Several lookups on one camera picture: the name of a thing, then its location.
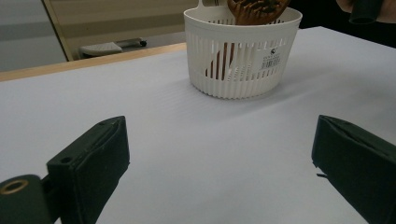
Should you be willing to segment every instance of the screw hole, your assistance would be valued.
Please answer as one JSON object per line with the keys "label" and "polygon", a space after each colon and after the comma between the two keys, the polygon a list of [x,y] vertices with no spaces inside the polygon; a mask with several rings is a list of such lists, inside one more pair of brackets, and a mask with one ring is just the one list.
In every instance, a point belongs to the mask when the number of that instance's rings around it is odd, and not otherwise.
{"label": "screw hole", "polygon": [[14,180],[0,188],[0,194],[12,194],[24,189],[29,184],[25,179]]}

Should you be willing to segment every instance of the barcode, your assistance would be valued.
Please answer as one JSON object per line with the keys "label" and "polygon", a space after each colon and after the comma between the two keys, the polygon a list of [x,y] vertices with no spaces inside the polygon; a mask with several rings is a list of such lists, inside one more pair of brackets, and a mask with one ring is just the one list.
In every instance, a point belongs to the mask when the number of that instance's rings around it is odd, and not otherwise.
{"label": "barcode", "polygon": [[277,66],[279,63],[280,63],[279,57],[271,58],[271,60],[262,62],[262,69]]}

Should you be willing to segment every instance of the basket rim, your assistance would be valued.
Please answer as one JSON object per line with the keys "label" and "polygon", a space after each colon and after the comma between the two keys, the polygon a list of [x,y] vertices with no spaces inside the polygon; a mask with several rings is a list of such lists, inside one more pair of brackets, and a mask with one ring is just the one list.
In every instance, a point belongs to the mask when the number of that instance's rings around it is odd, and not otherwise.
{"label": "basket rim", "polygon": [[298,10],[292,8],[292,7],[287,7],[283,13],[285,13],[285,12],[296,13],[298,15],[296,19],[290,20],[290,21],[284,21],[284,22],[281,22],[281,23],[272,23],[272,24],[264,24],[264,25],[228,25],[228,24],[217,24],[217,23],[212,23],[212,22],[208,22],[208,21],[202,21],[202,20],[195,19],[194,17],[188,15],[189,12],[192,12],[192,11],[198,10],[198,9],[200,10],[202,8],[201,7],[194,7],[194,8],[190,8],[190,9],[185,10],[183,12],[184,18],[185,18],[185,22],[192,21],[192,22],[194,22],[196,24],[201,24],[201,25],[204,25],[204,26],[212,26],[214,29],[221,29],[221,28],[226,28],[226,29],[233,29],[234,28],[234,29],[237,29],[237,30],[241,30],[242,29],[242,30],[244,30],[246,32],[248,32],[249,30],[257,31],[257,28],[263,28],[263,27],[266,27],[266,28],[274,27],[275,28],[275,27],[278,27],[279,25],[288,26],[290,24],[300,23],[301,19],[303,18],[303,13],[301,13],[300,11],[298,11]]}

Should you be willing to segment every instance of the black object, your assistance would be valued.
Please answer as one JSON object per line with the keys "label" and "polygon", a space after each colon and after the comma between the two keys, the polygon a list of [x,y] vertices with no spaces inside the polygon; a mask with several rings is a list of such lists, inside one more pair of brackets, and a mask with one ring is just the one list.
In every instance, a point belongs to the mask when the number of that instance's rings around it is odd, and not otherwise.
{"label": "black object", "polygon": [[0,184],[0,223],[93,224],[128,169],[125,117],[103,120],[52,158],[49,174]]}
{"label": "black object", "polygon": [[370,24],[376,21],[383,0],[357,0],[353,5],[349,22],[352,24]]}
{"label": "black object", "polygon": [[396,146],[321,115],[312,160],[366,221],[396,223]]}
{"label": "black object", "polygon": [[352,24],[349,22],[350,13],[341,10],[336,1],[292,0],[289,7],[303,13],[303,19],[299,26],[301,29],[323,26],[396,48],[396,32],[390,32],[396,29],[396,24],[378,21],[366,25]]}

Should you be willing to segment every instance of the brown object in basket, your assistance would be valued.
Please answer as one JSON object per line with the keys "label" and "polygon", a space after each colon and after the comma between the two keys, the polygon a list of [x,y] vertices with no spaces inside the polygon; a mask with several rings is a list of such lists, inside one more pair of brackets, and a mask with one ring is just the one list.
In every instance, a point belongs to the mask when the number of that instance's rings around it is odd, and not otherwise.
{"label": "brown object in basket", "polygon": [[[283,11],[289,5],[290,0],[227,0],[227,5],[235,17],[235,25],[264,25],[275,21],[282,15]],[[233,61],[234,43],[231,44],[230,63]],[[219,77],[219,65],[217,64],[216,72],[213,71],[213,62],[211,63],[210,74],[215,79],[224,80],[225,62],[227,57],[227,43],[224,43],[222,74]]]}
{"label": "brown object in basket", "polygon": [[227,0],[235,25],[264,25],[275,21],[290,0]]}

